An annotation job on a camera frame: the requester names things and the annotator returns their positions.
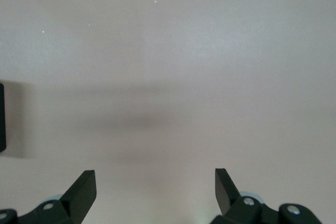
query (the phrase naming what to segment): white tabletop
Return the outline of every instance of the white tabletop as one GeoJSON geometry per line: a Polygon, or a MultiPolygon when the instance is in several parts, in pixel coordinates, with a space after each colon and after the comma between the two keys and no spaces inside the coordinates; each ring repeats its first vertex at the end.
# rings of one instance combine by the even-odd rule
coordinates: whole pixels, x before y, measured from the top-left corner
{"type": "Polygon", "coordinates": [[[19,215],[95,169],[84,224],[208,224],[215,168],[334,223],[336,0],[0,0],[19,215]]]}

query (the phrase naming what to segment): black plastic part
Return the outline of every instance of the black plastic part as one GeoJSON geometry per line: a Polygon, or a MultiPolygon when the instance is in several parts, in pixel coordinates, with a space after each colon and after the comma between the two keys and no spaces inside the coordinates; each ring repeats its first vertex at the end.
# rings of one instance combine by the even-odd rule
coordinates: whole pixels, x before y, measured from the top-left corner
{"type": "Polygon", "coordinates": [[[279,223],[279,213],[267,205],[262,204],[261,206],[261,223],[262,224],[275,224],[279,223]]]}
{"type": "Polygon", "coordinates": [[[286,224],[321,224],[319,219],[307,207],[297,204],[283,204],[279,207],[281,223],[286,224]],[[300,214],[292,214],[288,211],[288,206],[295,206],[300,214]]]}
{"type": "Polygon", "coordinates": [[[222,215],[225,215],[231,205],[240,197],[240,193],[226,169],[216,169],[215,173],[216,199],[222,215]]]}
{"type": "Polygon", "coordinates": [[[17,217],[13,209],[0,210],[0,224],[81,224],[96,199],[96,178],[86,170],[60,200],[49,200],[26,215],[17,217]]]}
{"type": "Polygon", "coordinates": [[[0,152],[6,149],[5,90],[0,83],[0,152]]]}
{"type": "Polygon", "coordinates": [[[239,224],[257,224],[261,219],[261,204],[252,197],[240,197],[231,206],[230,210],[224,216],[224,219],[232,220],[239,224]],[[252,199],[254,205],[250,206],[245,204],[245,198],[252,199]]]}
{"type": "Polygon", "coordinates": [[[0,210],[0,215],[6,215],[5,218],[0,220],[0,224],[15,224],[17,221],[17,213],[14,209],[0,210]]]}
{"type": "Polygon", "coordinates": [[[18,218],[18,224],[74,224],[59,200],[50,200],[42,203],[32,212],[18,218]]]}
{"type": "Polygon", "coordinates": [[[304,206],[284,204],[277,212],[252,197],[242,197],[226,169],[216,169],[215,183],[216,198],[223,215],[217,216],[211,224],[322,224],[304,206]],[[252,199],[254,204],[246,204],[245,198],[252,199]],[[287,209],[290,205],[297,207],[300,213],[292,214],[287,209]]]}
{"type": "Polygon", "coordinates": [[[96,177],[86,170],[63,194],[60,201],[75,223],[81,223],[96,199],[96,177]]]}

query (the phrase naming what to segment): screw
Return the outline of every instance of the screw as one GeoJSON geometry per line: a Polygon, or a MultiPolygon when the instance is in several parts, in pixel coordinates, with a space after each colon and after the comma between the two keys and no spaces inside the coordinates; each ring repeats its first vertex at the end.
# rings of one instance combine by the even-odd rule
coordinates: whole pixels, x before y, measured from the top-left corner
{"type": "Polygon", "coordinates": [[[7,217],[7,214],[4,212],[3,214],[0,214],[0,220],[5,219],[7,217]]]}
{"type": "Polygon", "coordinates": [[[244,203],[248,206],[254,206],[254,201],[251,198],[245,198],[244,203]]]}
{"type": "Polygon", "coordinates": [[[288,206],[287,210],[294,215],[299,215],[300,214],[299,208],[297,208],[296,206],[293,206],[293,205],[288,206]]]}
{"type": "Polygon", "coordinates": [[[52,208],[53,206],[54,206],[53,203],[48,203],[43,207],[43,210],[48,210],[48,209],[52,208]]]}

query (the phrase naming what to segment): black object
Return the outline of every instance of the black object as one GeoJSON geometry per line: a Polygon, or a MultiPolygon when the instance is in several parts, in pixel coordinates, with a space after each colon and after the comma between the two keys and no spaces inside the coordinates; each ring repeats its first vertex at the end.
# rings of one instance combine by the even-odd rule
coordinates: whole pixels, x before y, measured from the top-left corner
{"type": "Polygon", "coordinates": [[[226,169],[216,169],[215,185],[222,216],[211,224],[322,224],[304,206],[283,204],[277,212],[253,197],[242,197],[226,169]]]}
{"type": "Polygon", "coordinates": [[[21,217],[13,209],[0,210],[0,224],[81,224],[96,199],[96,177],[86,170],[60,200],[49,200],[21,217]]]}
{"type": "Polygon", "coordinates": [[[6,149],[5,92],[0,83],[0,152],[6,149]]]}

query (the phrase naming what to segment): silver screw head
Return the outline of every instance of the silver screw head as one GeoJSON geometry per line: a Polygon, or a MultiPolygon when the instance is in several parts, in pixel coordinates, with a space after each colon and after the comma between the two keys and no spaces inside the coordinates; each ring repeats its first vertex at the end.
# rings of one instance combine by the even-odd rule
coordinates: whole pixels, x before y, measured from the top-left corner
{"type": "Polygon", "coordinates": [[[43,207],[43,210],[48,210],[48,209],[52,208],[53,206],[54,206],[53,203],[48,203],[43,207]]]}
{"type": "Polygon", "coordinates": [[[289,205],[287,207],[287,210],[291,213],[291,214],[294,214],[294,215],[299,215],[300,214],[300,210],[299,208],[297,208],[296,206],[293,206],[293,205],[289,205]]]}
{"type": "Polygon", "coordinates": [[[245,198],[244,203],[248,206],[254,206],[254,200],[252,200],[251,198],[245,198]]]}
{"type": "Polygon", "coordinates": [[[0,220],[5,219],[7,217],[7,214],[4,212],[0,214],[0,220]]]}

